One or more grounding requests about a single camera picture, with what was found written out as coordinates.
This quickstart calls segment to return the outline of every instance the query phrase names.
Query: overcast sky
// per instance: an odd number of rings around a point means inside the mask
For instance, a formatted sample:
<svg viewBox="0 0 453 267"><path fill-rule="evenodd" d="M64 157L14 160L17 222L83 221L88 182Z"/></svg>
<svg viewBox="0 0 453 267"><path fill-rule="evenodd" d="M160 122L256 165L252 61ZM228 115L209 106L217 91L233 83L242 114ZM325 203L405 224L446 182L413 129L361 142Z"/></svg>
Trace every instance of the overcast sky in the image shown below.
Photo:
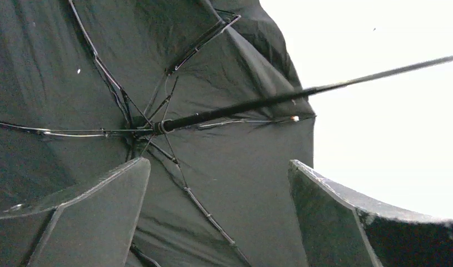
<svg viewBox="0 0 453 267"><path fill-rule="evenodd" d="M304 87L453 54L453 1L261 3ZM383 202L453 218L453 63L313 96L311 104L318 172Z"/></svg>

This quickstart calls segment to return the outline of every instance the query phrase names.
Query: umbrella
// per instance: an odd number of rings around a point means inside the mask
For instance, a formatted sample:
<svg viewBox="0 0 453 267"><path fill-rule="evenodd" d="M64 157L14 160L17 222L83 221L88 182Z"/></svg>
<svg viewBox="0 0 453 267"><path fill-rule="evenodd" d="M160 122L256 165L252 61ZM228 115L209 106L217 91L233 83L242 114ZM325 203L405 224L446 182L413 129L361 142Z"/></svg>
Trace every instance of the umbrella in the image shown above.
<svg viewBox="0 0 453 267"><path fill-rule="evenodd" d="M307 97L451 60L304 90L257 1L0 1L0 211L142 156L127 266L307 266Z"/></svg>

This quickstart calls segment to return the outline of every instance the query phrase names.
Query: umbrella rib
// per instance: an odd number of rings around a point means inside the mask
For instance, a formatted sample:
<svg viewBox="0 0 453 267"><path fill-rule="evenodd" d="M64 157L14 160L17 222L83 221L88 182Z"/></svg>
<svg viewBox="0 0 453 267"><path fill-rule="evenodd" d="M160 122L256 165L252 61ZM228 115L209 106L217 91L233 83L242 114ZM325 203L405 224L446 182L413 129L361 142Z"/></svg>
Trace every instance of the umbrella rib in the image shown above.
<svg viewBox="0 0 453 267"><path fill-rule="evenodd" d="M150 110L154 104L154 99L156 99L156 96L157 96L157 93L159 92L159 86L161 85L161 83L163 82L163 79L164 77L166 77L166 80L169 79L169 76L166 76L164 73L163 73L163 76L161 77L161 79L159 79L159 81L156 83L156 86L154 87L154 92L153 94L151 95L151 99L150 101L148 102L148 105L146 105L145 109L143 110L143 114L146 114L148 112L148 110Z"/></svg>
<svg viewBox="0 0 453 267"><path fill-rule="evenodd" d="M148 261L149 264L154 265L155 267L161 267L161 265L159 265L159 263L157 263L157 261L155 261L154 259L152 259L152 258L148 257L146 254L144 254L136 246L135 243L131 243L130 251L133 252L137 256L137 258L141 258L141 260L143 260L143 261Z"/></svg>
<svg viewBox="0 0 453 267"><path fill-rule="evenodd" d="M170 76L177 71L182 65L184 65L189 59L191 59L199 50L210 41L215 39L217 36L222 34L227 28L233 25L236 21L241 18L241 15L228 12L231 18L227 18L226 21L221 19L217 21L212 27L204 32L197 40L190 46L189 49L185 50L183 54L178 56L173 63L166 68L165 73Z"/></svg>
<svg viewBox="0 0 453 267"><path fill-rule="evenodd" d="M51 130L47 128L28 127L16 125L9 122L0 120L0 128L7 130L16 130L20 132L27 132L35 135L45 136L59 136L59 137L124 137L128 134L133 135L136 133L153 133L152 129L120 129L120 130L106 130L104 128L96 130Z"/></svg>
<svg viewBox="0 0 453 267"><path fill-rule="evenodd" d="M83 35L84 35L84 39L86 40L87 44L89 45L89 47L91 48L92 50L92 53L93 53L93 56L94 56L94 60L96 62L96 65L102 69L102 71L104 72L105 76L107 77L107 79L113 84L115 85L115 87L117 87L120 91L120 93L122 94L122 97L124 99L124 103L125 103L125 108L122 108L122 113L124 114L125 116L125 119L127 120L127 122L129 123L130 125L130 128L133 128L133 118L131 116L131 112L130 112L130 102L132 103L132 105L137 109L137 111L142 115L142 117L146 120L147 124L151 125L151 127L153 127L154 125L152 124L152 122L150 120L148 120L148 118L146 118L144 112L142 112L138 106L134 103L134 101L130 98L130 96L126 93L125 89L115 80L114 76L112 75L112 73L108 70L108 68L105 66L105 64L102 62L102 59L99 57L99 53L97 52L97 49L95 48L95 45L94 43L92 42L92 40L90 39L89 37L89 34L87 33L83 23L82 23L82 20L79 16L79 14L77 13L77 9L76 9L76 6L74 5L74 2L73 0L69 0L69 3L71 5L71 8L72 8L72 11L74 13L74 15L76 16L76 20L77 20L77 24L79 25L80 27L80 30L82 31ZM116 92L112 92L116 98L116 102L117 102L117 105L119 106L119 108L121 108L120 106L120 99L118 97L118 95L116 94Z"/></svg>
<svg viewBox="0 0 453 267"><path fill-rule="evenodd" d="M292 116L292 117L287 117L287 118L282 118L278 120L250 120L246 118L239 118L236 120L225 120L225 121L220 121L220 122L215 122L215 123L201 123L195 125L196 130L207 130L211 128L216 128L219 126L224 126L228 124L238 124L238 123L258 123L258 124L269 124L269 123L282 123L282 122L296 122L298 121L298 116Z"/></svg>
<svg viewBox="0 0 453 267"><path fill-rule="evenodd" d="M169 102L167 103L166 105L166 110L164 111L164 114L163 114L163 121L165 120L166 118L166 114L168 112L168 108L169 108ZM178 160L178 158L176 157L176 154L174 152L174 149L173 149L173 146L171 144L171 141L169 140L169 137L168 137L168 133L164 133L163 134L164 137L166 138L166 142L168 143L168 146L169 146L169 149L171 150L172 152L172 158L169 158L169 154L167 152L165 152L164 150L162 150L160 147L157 148L162 154L164 154L166 157L168 157L175 165L176 167L179 169L179 172L181 174L181 177L182 177L182 180L184 182L184 191L187 193L187 195L189 196L189 199L195 204L195 206L202 212L202 214L204 214L204 216L209 220L209 222L212 224L213 227L215 227L217 229L218 232L220 232L220 234L228 241L228 243L230 244L231 247L233 247L235 249L235 251L238 253L238 255L240 256L241 260L244 261L247 265L249 266L252 266L251 263L248 261L246 255L241 251L241 249L236 245L236 242L230 237L230 235L220 226L220 224L215 220L215 218L213 217L213 215L207 211L207 209L204 207L204 205L202 205L202 203L197 199L197 197L194 195L194 193L192 192L192 189L189 187L189 184L187 183L187 180L185 178L185 175L184 175L184 172L182 171L182 168L180 166L180 162Z"/></svg>
<svg viewBox="0 0 453 267"><path fill-rule="evenodd" d="M162 107L164 107L164 105L166 105L166 110L164 112L164 115L163 115L163 120L165 119L166 117L166 113L168 112L168 107L169 107L169 103L170 103L170 100L171 98L173 97L173 94L174 94L174 89L176 89L176 85L178 84L178 79L179 79L179 76L176 77L176 80L174 81L174 85L173 85L173 89L171 90L171 93L169 95L166 96L166 98L163 100L163 102L156 108L156 110L153 112L153 114L151 114L151 116L148 118L148 120L151 121L151 119L156 116L156 114L162 109Z"/></svg>
<svg viewBox="0 0 453 267"><path fill-rule="evenodd" d="M120 97L118 96L117 92L115 91L114 89L114 86L112 85L112 83L109 81L108 77L106 76L106 74L102 74L102 71L100 68L97 68L97 72L99 73L100 77L102 78L102 80L104 81L105 85L107 85L107 87L109 88L109 91L110 93L113 95L114 97L114 100L115 100L115 104L117 104L117 106L119 107L120 111L122 112L125 120L127 122L129 122L129 119L128 119L128 115L127 115L127 112L126 110L124 109L123 105L122 105L122 102L120 100Z"/></svg>

